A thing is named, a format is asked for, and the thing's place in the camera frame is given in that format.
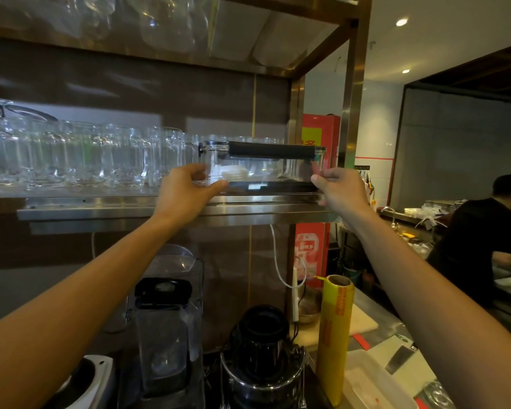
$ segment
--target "person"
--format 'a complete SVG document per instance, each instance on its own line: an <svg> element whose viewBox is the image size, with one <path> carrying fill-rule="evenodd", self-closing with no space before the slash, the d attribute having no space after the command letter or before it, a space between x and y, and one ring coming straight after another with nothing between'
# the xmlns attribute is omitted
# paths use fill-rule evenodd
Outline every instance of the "person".
<svg viewBox="0 0 511 409"><path fill-rule="evenodd" d="M493 260L511 266L511 175L494 181L491 198L462 204L428 256L430 265L486 309L494 297Z"/></svg>
<svg viewBox="0 0 511 409"><path fill-rule="evenodd" d="M158 248L196 218L220 181L197 188L204 166L175 168L153 216L96 259L0 320L0 409L40 408L142 276ZM511 335L432 268L367 204L355 170L311 180L360 238L379 280L458 409L511 408Z"/></svg>

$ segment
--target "cutting board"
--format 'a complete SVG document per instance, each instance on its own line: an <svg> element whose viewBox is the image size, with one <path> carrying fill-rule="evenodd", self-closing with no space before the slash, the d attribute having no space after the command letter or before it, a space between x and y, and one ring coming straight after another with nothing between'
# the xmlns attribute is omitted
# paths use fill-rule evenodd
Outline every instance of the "cutting board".
<svg viewBox="0 0 511 409"><path fill-rule="evenodd" d="M368 350L368 353L385 368L395 352L403 346L402 340L392 336ZM435 380L434 372L426 363L420 350L414 353L393 375L401 387L409 394L416 396L427 382Z"/></svg>
<svg viewBox="0 0 511 409"><path fill-rule="evenodd" d="M375 330L378 324L367 314L360 310L355 304L352 307L352 317L350 319L350 335L365 333ZM299 334L295 342L299 346L311 347L318 344L318 335L320 332L320 319L310 324L300 324ZM290 337L293 336L293 324L290 325Z"/></svg>

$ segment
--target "yellow plastic wrap roll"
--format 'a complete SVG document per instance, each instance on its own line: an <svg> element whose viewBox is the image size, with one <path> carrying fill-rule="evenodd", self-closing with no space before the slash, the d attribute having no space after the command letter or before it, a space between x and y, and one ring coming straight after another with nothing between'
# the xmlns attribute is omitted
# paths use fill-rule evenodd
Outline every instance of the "yellow plastic wrap roll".
<svg viewBox="0 0 511 409"><path fill-rule="evenodd" d="M319 277L324 281L316 375L333 406L343 396L344 364L347 359L354 284L342 275Z"/></svg>

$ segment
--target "white cable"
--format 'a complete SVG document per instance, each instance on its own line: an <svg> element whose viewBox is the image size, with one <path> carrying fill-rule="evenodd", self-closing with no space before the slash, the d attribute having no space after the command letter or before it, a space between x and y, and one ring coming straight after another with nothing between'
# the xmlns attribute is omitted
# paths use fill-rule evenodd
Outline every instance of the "white cable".
<svg viewBox="0 0 511 409"><path fill-rule="evenodd" d="M303 284L305 284L305 282L307 281L307 265L305 264L305 261L298 257L298 256L295 256L295 258L297 258L299 261L301 261L301 264L303 264L303 268L305 269L305 278L303 278L303 281L301 282L301 284L298 284L297 287L293 287L291 286L290 284L286 283L283 279L282 279L282 276L280 275L280 270L278 269L278 261L276 260L276 237L275 237L275 229L273 228L273 225L272 224L269 224L269 226L271 227L271 232L273 233L273 249L274 249L274 252L275 252L275 268L276 268L276 274L278 274L278 278L280 279L280 281L282 282L282 284L284 284L287 288L289 289L299 289L299 287L302 287Z"/></svg>
<svg viewBox="0 0 511 409"><path fill-rule="evenodd" d="M95 233L91 233L91 254L93 254L93 260L96 258L96 248L95 248Z"/></svg>

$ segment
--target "knife blade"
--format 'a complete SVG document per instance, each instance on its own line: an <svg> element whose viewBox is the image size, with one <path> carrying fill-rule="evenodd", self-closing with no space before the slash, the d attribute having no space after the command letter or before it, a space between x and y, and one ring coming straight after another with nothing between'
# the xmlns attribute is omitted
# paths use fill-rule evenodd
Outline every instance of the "knife blade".
<svg viewBox="0 0 511 409"><path fill-rule="evenodd" d="M417 350L414 343L410 347L401 346L389 360L386 371L393 375Z"/></svg>

